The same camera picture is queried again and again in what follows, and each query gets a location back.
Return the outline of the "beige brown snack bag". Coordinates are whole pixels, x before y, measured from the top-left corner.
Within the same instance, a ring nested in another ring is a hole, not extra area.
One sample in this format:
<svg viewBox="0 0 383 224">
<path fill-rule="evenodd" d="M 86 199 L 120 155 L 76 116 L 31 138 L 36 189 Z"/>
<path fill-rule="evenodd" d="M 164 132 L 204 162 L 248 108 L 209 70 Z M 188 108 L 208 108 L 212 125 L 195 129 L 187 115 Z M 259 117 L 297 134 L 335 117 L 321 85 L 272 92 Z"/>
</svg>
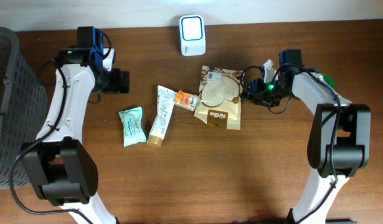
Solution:
<svg viewBox="0 0 383 224">
<path fill-rule="evenodd" d="M 241 72 L 204 65 L 194 116 L 212 128 L 239 130 L 243 88 Z"/>
</svg>

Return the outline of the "white cream tube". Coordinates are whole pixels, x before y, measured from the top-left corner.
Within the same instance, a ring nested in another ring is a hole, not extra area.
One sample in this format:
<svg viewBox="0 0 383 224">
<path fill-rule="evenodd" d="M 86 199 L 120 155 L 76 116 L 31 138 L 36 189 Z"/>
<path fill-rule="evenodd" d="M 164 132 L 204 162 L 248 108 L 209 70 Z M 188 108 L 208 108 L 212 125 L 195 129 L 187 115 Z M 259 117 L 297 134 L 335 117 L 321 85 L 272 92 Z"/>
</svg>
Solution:
<svg viewBox="0 0 383 224">
<path fill-rule="evenodd" d="M 157 115 L 149 132 L 147 145 L 161 147 L 169 126 L 177 93 L 169 88 L 158 85 Z"/>
</svg>

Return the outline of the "teal wipes packet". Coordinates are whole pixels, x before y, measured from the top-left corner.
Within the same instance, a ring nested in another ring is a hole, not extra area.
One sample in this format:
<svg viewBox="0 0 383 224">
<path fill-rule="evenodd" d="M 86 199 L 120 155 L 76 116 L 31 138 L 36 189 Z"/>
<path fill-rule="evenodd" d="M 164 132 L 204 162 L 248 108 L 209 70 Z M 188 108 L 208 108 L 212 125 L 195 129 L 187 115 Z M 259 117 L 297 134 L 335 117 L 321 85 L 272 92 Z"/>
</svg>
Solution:
<svg viewBox="0 0 383 224">
<path fill-rule="evenodd" d="M 127 147 L 139 142 L 146 142 L 146 135 L 141 125 L 143 118 L 142 107 L 119 111 L 118 114 L 123 124 L 123 146 Z"/>
</svg>

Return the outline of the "green round item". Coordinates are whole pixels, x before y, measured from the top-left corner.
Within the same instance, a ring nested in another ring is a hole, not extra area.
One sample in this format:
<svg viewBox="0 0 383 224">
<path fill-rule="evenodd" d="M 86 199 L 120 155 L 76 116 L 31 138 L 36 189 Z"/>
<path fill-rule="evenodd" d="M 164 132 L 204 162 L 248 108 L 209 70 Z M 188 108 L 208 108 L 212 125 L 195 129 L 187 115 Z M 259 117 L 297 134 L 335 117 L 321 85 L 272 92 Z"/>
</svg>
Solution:
<svg viewBox="0 0 383 224">
<path fill-rule="evenodd" d="M 322 76 L 323 76 L 325 83 L 328 84 L 332 89 L 334 89 L 334 87 L 335 87 L 334 79 L 331 76 L 326 75 L 326 74 L 322 74 Z"/>
</svg>

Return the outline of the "small orange white box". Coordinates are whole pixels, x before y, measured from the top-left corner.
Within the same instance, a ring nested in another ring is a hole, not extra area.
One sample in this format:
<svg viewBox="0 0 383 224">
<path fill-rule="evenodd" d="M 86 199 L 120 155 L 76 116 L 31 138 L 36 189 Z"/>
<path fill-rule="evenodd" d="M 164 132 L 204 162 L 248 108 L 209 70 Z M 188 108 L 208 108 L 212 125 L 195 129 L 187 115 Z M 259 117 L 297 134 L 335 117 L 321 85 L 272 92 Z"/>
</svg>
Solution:
<svg viewBox="0 0 383 224">
<path fill-rule="evenodd" d="M 195 111 L 198 101 L 199 99 L 197 95 L 193 95 L 193 94 L 186 93 L 179 90 L 174 99 L 174 104 L 181 108 L 184 108 L 190 111 Z"/>
</svg>

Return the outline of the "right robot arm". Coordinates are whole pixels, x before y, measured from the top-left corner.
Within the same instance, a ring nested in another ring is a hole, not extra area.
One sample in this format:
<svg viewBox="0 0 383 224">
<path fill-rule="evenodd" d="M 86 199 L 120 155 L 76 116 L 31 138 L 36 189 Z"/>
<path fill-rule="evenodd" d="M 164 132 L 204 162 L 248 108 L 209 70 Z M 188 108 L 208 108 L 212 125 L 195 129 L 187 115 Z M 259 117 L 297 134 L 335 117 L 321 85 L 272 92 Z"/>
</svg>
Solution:
<svg viewBox="0 0 383 224">
<path fill-rule="evenodd" d="M 279 63 L 277 69 L 271 60 L 259 66 L 260 78 L 243 85 L 241 97 L 268 109 L 284 98 L 299 99 L 312 112 L 310 175 L 284 222 L 326 223 L 341 188 L 369 162 L 371 109 L 337 93 L 331 77 L 303 64 L 301 50 L 281 51 Z"/>
</svg>

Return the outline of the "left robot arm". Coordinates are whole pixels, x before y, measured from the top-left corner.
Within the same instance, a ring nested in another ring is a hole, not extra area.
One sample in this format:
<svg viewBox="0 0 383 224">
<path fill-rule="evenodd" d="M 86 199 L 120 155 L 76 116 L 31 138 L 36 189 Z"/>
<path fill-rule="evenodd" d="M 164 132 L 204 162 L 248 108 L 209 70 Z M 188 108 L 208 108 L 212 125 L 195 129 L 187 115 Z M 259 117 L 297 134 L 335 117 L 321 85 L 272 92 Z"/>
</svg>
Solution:
<svg viewBox="0 0 383 224">
<path fill-rule="evenodd" d="M 16 158 L 35 194 L 69 213 L 77 223 L 118 223 L 97 193 L 97 165 L 82 144 L 82 129 L 91 92 L 127 94 L 130 75 L 113 68 L 115 50 L 94 26 L 77 29 L 77 43 L 52 60 L 56 83 L 42 129 Z"/>
</svg>

